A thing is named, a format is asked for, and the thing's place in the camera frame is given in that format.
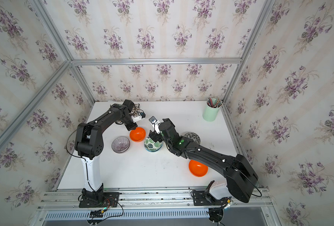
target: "glass bowl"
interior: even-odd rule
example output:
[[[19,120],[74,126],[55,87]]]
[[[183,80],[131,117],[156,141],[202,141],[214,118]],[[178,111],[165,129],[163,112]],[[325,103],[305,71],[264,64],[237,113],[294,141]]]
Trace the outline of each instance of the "glass bowl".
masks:
[[[116,153],[123,153],[128,150],[130,141],[127,137],[118,137],[111,143],[111,149]]]

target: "pencil holder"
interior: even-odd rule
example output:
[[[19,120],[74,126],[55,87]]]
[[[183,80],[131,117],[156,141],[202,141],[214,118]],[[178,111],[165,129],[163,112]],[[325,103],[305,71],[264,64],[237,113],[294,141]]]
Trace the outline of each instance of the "pencil holder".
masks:
[[[212,102],[213,103],[216,102],[216,98],[212,98]],[[205,108],[205,111],[202,114],[202,117],[206,121],[214,121],[217,117],[217,114],[218,114],[219,110],[220,110],[219,107],[217,107],[217,108],[210,107],[210,106],[207,105],[207,102],[206,102],[206,108]]]

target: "wall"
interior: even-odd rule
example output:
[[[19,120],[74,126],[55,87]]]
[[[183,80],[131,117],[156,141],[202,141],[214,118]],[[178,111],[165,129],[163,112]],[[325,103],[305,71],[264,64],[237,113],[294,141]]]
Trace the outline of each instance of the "wall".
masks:
[[[228,109],[283,225],[334,225],[334,1],[277,0]]]
[[[50,42],[28,1],[0,1],[0,134],[61,64]],[[0,225],[30,223],[42,192],[58,184],[67,137],[89,110],[67,73],[0,153]]]
[[[28,1],[0,1],[0,134],[62,62]]]
[[[241,57],[263,3],[47,0],[44,5],[75,59],[127,59]],[[99,101],[182,101],[222,98],[235,68],[165,64],[80,70]]]

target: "vent grille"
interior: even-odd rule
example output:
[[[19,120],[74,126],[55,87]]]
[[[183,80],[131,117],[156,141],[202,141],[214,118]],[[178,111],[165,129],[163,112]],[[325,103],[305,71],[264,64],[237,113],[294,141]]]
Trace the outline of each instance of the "vent grille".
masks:
[[[89,217],[91,210],[49,210],[46,221],[61,221],[61,220],[85,220]],[[110,216],[121,215],[121,210],[108,210],[104,213],[104,219]],[[113,217],[112,219],[166,219],[166,218],[209,218],[208,209],[206,208],[190,208],[190,209],[140,209],[124,210],[124,215]]]

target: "white table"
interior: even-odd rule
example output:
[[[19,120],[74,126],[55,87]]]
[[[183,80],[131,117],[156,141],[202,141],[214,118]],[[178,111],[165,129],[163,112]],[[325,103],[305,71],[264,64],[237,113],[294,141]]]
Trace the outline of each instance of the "white table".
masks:
[[[96,102],[88,121],[105,113],[110,105],[122,102]],[[201,145],[221,154],[236,156],[231,136],[221,110],[213,122],[202,118],[205,101],[175,102],[134,102],[146,113],[146,118],[137,122],[139,127],[153,129],[148,119],[155,116],[162,121],[169,118],[180,135],[194,132],[201,138]],[[209,168],[203,177],[193,176],[189,169],[189,159],[170,153],[165,145],[156,152],[147,151],[143,142],[133,142],[129,149],[115,153],[111,143],[119,136],[129,138],[124,125],[111,125],[103,133],[104,149],[100,154],[100,174],[104,188],[147,188],[147,187],[195,187],[207,186],[212,180],[223,176]],[[84,187],[83,164],[79,158],[71,157],[58,189],[82,189]]]

